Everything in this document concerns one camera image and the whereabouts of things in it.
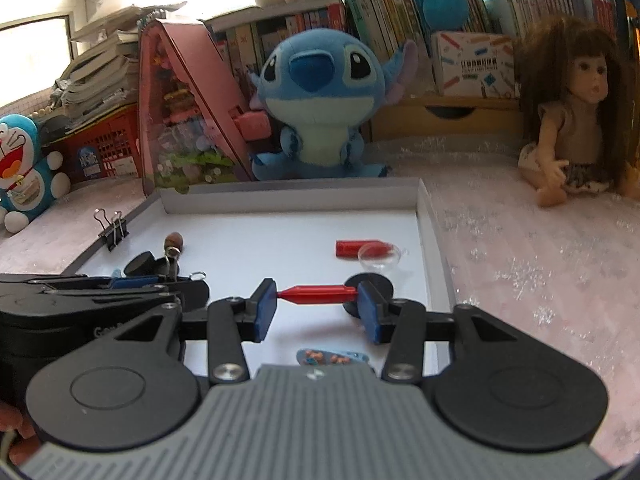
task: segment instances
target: printed box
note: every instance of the printed box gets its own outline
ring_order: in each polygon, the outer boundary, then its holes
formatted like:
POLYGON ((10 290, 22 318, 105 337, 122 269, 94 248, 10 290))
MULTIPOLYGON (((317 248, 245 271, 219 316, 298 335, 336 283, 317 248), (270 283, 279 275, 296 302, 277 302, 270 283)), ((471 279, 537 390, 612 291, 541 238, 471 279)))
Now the printed box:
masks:
POLYGON ((433 71, 444 96, 517 97, 513 45, 508 36, 475 32, 436 32, 431 37, 433 71))

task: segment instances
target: red mouth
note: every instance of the red mouth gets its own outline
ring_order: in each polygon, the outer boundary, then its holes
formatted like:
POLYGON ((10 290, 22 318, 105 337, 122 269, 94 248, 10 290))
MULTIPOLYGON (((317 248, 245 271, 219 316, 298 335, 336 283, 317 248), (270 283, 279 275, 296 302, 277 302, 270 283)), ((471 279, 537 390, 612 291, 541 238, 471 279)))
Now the red mouth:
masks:
POLYGON ((15 173, 20 169, 20 165, 18 165, 17 169, 13 174, 4 175, 4 172, 10 170, 14 166, 16 162, 22 163, 22 154, 24 152, 24 145, 19 146, 15 150, 11 150, 0 160, 0 178, 9 178, 14 176, 15 173))

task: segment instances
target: finger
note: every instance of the finger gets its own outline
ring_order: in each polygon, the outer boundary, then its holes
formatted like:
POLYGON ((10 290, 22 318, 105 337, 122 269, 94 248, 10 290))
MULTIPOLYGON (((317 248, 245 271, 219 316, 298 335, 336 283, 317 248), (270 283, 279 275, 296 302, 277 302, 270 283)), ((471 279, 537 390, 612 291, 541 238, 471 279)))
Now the finger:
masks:
POLYGON ((31 422, 26 417, 24 418, 24 421, 22 422, 22 425, 18 430, 18 433, 20 433, 20 436, 24 439, 31 438, 33 435, 36 434, 35 430, 33 429, 33 426, 31 425, 31 422))
POLYGON ((0 401, 0 431, 17 430, 21 425, 20 411, 0 401))
POLYGON ((40 441, 36 436, 32 436, 27 440, 23 440, 13 446, 9 452, 9 459, 11 462, 19 466, 23 464, 31 455, 40 449, 40 441))

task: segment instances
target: brown hair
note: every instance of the brown hair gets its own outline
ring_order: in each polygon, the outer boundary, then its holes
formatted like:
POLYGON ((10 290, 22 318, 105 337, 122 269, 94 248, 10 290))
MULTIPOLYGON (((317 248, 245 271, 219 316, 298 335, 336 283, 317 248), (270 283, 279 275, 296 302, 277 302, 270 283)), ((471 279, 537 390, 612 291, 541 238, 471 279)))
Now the brown hair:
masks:
POLYGON ((617 183, 625 167, 631 99, 615 41, 595 23, 573 16, 551 16, 520 41, 516 52, 525 135, 536 142, 540 134, 538 106, 565 99, 571 61, 580 56, 604 56, 609 94, 598 106, 598 121, 603 133, 604 169, 617 183))

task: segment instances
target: doll shirt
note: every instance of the doll shirt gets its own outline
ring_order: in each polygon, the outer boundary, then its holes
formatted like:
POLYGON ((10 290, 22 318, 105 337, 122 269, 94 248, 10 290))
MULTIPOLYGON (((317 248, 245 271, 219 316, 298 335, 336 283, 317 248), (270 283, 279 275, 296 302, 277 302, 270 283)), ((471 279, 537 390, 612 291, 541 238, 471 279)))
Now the doll shirt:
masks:
POLYGON ((558 126, 556 160, 572 164, 597 164, 602 155, 602 129, 597 121, 576 113, 570 104, 560 101, 538 107, 540 119, 551 115, 558 126))

